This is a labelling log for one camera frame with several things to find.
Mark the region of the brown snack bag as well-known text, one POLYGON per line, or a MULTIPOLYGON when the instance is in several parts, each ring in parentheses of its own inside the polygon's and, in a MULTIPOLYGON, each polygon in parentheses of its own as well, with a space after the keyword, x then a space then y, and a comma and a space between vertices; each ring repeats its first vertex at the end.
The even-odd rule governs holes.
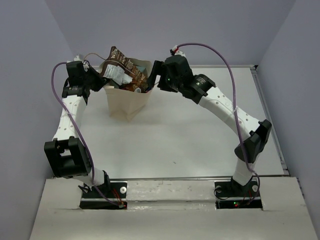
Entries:
POLYGON ((126 91, 146 93, 148 77, 133 60, 126 57, 116 46, 112 46, 108 58, 104 61, 101 76, 111 79, 126 91))

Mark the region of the brown paper bag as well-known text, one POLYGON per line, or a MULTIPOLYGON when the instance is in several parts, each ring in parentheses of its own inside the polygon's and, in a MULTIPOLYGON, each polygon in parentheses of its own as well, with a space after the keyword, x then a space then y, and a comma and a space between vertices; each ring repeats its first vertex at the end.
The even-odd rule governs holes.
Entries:
MULTIPOLYGON (((147 78, 149 77, 152 70, 152 63, 150 61, 130 57, 127 58, 133 60, 133 63, 137 66, 146 67, 147 78)), ((101 72, 104 62, 101 63, 98 68, 98 73, 101 77, 103 77, 101 72)), ((122 121, 131 121, 140 112, 147 104, 154 88, 147 90, 145 93, 132 92, 120 89, 111 79, 105 79, 107 80, 107 83, 103 86, 103 89, 107 96, 109 116, 122 121)))

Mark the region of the light blue cassava chips bag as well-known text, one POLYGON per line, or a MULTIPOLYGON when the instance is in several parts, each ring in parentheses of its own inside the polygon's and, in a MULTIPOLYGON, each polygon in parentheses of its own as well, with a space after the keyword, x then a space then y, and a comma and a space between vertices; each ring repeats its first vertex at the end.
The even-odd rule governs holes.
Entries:
POLYGON ((147 75, 147 74, 148 74, 146 67, 144 67, 144 66, 136 66, 136 68, 137 68, 141 73, 143 73, 144 75, 147 75))

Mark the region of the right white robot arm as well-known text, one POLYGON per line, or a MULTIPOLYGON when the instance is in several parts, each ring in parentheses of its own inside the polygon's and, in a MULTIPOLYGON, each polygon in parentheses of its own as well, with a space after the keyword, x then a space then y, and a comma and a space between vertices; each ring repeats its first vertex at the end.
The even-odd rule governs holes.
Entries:
POLYGON ((237 107, 208 76, 194 74, 184 56, 173 55, 165 61, 154 61, 147 82, 155 83, 156 77, 160 77, 157 85, 160 90, 182 94, 211 112, 236 134, 239 140, 234 149, 237 163, 228 189, 235 196, 242 196, 256 175, 256 160, 269 140, 271 122, 258 120, 237 107))

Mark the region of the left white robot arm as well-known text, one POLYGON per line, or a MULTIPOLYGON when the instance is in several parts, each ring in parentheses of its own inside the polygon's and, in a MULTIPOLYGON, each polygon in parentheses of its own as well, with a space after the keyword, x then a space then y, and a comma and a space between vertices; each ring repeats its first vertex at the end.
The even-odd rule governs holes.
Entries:
POLYGON ((64 65, 67 79, 62 94, 55 89, 55 73, 51 76, 51 89, 62 107, 57 130, 52 140, 45 142, 44 152, 56 178, 75 179, 93 187, 97 196, 110 194, 111 183, 104 170, 97 169, 89 147, 80 131, 83 114, 92 91, 99 91, 106 79, 88 61, 74 60, 58 63, 64 65))

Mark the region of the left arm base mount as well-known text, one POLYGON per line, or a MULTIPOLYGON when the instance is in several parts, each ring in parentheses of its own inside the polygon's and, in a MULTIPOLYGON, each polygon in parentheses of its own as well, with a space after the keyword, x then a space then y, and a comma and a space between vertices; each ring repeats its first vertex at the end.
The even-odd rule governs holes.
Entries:
POLYGON ((97 188, 101 194, 87 184, 79 185, 81 199, 79 207, 83 210, 126 210, 127 209, 127 181, 111 181, 110 189, 105 186, 97 188))

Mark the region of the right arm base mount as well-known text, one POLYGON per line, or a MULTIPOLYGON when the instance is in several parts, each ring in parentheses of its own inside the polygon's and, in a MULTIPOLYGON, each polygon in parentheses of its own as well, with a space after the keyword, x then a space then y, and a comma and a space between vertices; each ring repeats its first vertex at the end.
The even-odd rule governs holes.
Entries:
POLYGON ((218 210, 262 209, 260 193, 256 196, 257 190, 258 183, 255 180, 252 180, 245 190, 233 189, 231 181, 215 181, 215 207, 218 210))

